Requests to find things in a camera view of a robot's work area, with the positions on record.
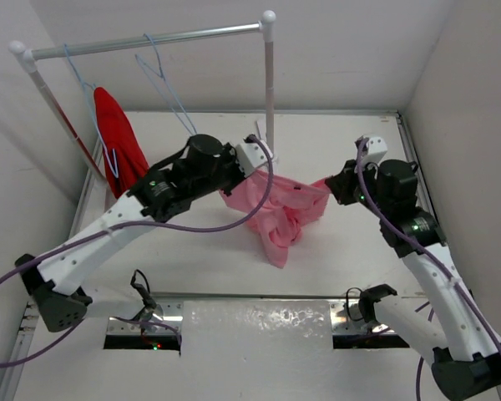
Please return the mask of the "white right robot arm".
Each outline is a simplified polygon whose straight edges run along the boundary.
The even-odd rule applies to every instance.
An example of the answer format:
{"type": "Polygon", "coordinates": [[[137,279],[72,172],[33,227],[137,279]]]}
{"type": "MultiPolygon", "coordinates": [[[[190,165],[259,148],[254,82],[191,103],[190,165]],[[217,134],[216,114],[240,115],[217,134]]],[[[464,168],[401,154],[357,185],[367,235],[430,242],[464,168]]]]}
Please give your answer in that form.
{"type": "Polygon", "coordinates": [[[391,328],[424,359],[447,399],[466,400],[501,385],[501,337],[464,285],[438,222],[418,206],[417,168],[402,160],[349,160],[325,184],[339,204],[359,203],[378,217],[385,242],[416,278],[440,326],[402,305],[387,284],[361,291],[361,320],[391,328]]]}

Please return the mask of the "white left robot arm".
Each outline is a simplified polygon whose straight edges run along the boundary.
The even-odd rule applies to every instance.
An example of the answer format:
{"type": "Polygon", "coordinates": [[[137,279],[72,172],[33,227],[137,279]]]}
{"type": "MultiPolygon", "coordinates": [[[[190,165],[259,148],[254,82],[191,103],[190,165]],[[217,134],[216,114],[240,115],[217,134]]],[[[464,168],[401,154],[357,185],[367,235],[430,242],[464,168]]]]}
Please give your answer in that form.
{"type": "Polygon", "coordinates": [[[115,253],[149,232],[155,222],[166,223],[210,193],[229,192],[249,174],[258,145],[222,144],[210,135],[193,135],[182,150],[153,164],[96,221],[74,236],[63,253],[44,261],[20,256],[16,267],[31,266],[21,274],[28,295],[50,332],[78,324],[93,298],[82,288],[84,280],[115,253]]]}

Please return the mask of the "pink t shirt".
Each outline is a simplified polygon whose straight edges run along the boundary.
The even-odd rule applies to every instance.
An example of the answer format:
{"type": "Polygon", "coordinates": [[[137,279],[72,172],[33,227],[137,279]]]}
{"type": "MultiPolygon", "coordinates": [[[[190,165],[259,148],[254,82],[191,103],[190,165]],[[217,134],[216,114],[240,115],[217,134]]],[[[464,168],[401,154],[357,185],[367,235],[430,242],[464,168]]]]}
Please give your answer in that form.
{"type": "MultiPolygon", "coordinates": [[[[259,170],[239,184],[230,195],[220,196],[226,206],[248,214],[265,194],[267,180],[268,173],[259,170]]],[[[273,176],[266,202],[246,222],[259,235],[272,266],[285,266],[289,248],[302,238],[305,226],[324,215],[330,194],[323,179],[303,184],[280,175],[273,176]]]]}

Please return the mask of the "light blue wire hanger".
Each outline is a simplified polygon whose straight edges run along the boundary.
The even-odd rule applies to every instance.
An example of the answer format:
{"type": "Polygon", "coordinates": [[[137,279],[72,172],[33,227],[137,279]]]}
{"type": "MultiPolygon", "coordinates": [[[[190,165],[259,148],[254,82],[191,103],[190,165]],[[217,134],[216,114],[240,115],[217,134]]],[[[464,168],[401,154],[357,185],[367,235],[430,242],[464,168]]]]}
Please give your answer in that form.
{"type": "Polygon", "coordinates": [[[144,38],[148,41],[151,48],[154,50],[154,55],[156,58],[156,67],[145,61],[138,53],[135,54],[135,61],[149,80],[149,83],[154,87],[154,90],[165,102],[165,105],[169,108],[176,119],[183,125],[184,129],[187,131],[189,136],[197,135],[198,130],[191,117],[187,113],[180,97],[176,93],[175,89],[170,84],[166,74],[164,73],[161,54],[154,43],[154,39],[147,33],[143,34],[144,38]]]}

